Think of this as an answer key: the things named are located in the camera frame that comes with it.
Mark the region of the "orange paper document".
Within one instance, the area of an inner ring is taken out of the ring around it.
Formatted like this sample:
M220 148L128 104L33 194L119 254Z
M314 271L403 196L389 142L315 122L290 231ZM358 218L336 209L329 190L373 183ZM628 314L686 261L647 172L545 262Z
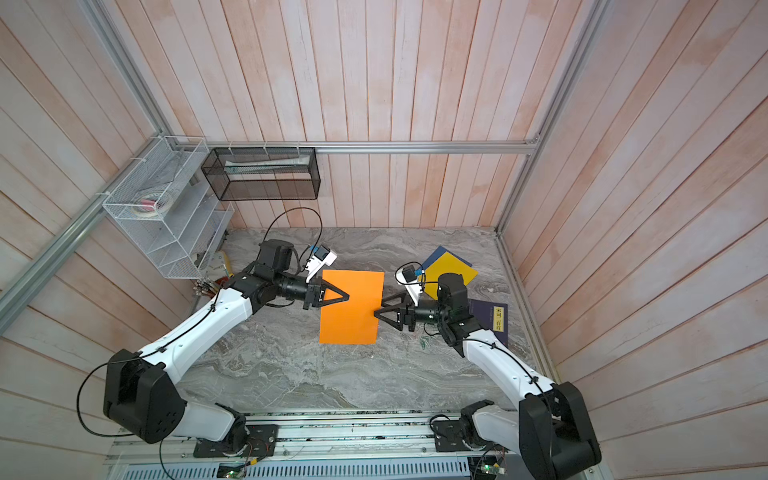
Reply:
M344 302L320 310L319 342L331 345L375 344L379 321L374 311L381 307L384 273L326 270L322 278L349 295Z

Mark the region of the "yellow paper document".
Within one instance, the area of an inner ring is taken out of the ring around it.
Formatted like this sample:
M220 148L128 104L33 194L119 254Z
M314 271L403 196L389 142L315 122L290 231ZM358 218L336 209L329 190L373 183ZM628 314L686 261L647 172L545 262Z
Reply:
M464 285L468 285L478 275L472 267L458 260L450 253L444 254L428 268L424 268L425 287L424 292L432 299L437 298L437 281L445 273L459 274L463 278Z

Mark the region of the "blue paper document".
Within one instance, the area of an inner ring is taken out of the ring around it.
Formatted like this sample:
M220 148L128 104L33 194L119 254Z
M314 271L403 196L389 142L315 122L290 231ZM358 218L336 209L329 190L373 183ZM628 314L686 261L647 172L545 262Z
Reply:
M437 247L437 248L436 248L436 249L435 249L435 250L434 250L434 251L433 251L433 252L432 252L432 253L431 253L431 254L430 254L428 257L427 257L427 259L426 259L426 260L424 260L424 261L422 262L422 266L423 266L424 268L428 268L429 266L431 266L431 265L432 265L432 264L433 264L435 261L437 261L437 260L438 260L440 257L442 257L442 256L443 256L444 254L446 254L446 253L450 253L451 255L453 255L454 257L456 257L458 260L460 260L461 262L465 263L466 265L468 265L468 266L472 266L472 264L471 264L470 262L468 262L468 261L464 260L463 258L459 257L458 255L454 254L453 252L449 251L449 250L448 250L447 248L445 248L444 246L438 246L438 247Z

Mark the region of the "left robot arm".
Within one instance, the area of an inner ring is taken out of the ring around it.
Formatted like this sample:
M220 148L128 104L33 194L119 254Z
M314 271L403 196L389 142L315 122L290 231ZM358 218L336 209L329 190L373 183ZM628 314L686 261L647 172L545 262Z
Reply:
M316 276L336 260L333 250L316 247L306 274L289 273L293 253L287 241L263 241L256 260L174 330L137 352L113 355L106 365L105 416L148 444L169 436L195 437L228 456L240 453L249 438L244 415L222 405L187 401L176 385L210 347L276 298L299 301L304 309L348 300L346 292ZM326 299L327 291L335 292L332 301Z

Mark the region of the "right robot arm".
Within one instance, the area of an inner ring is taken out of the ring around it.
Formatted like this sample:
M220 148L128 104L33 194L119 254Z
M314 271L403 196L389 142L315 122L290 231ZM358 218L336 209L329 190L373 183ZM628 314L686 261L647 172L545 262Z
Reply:
M506 397L507 410L490 400L472 403L456 420L438 414L430 421L439 451L503 449L522 458L535 479L569 479L602 460L602 451L581 392L570 382L556 383L513 354L471 312L462 275L427 280L410 265L395 275L403 292L383 298L375 317L410 332L433 325L445 343L480 368Z

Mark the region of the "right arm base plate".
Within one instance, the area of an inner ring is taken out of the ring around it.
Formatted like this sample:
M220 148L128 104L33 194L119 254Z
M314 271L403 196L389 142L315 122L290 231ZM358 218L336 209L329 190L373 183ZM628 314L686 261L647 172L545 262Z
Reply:
M429 420L428 425L438 452L505 451L500 444L481 439L465 418L452 420L446 415L436 415Z

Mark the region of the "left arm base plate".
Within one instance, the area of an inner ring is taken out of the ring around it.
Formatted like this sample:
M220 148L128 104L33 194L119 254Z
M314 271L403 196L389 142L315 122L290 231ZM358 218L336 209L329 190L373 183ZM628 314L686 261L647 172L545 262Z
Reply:
M263 459L274 454L279 426L234 425L234 432L221 441L198 439L194 458L249 457Z

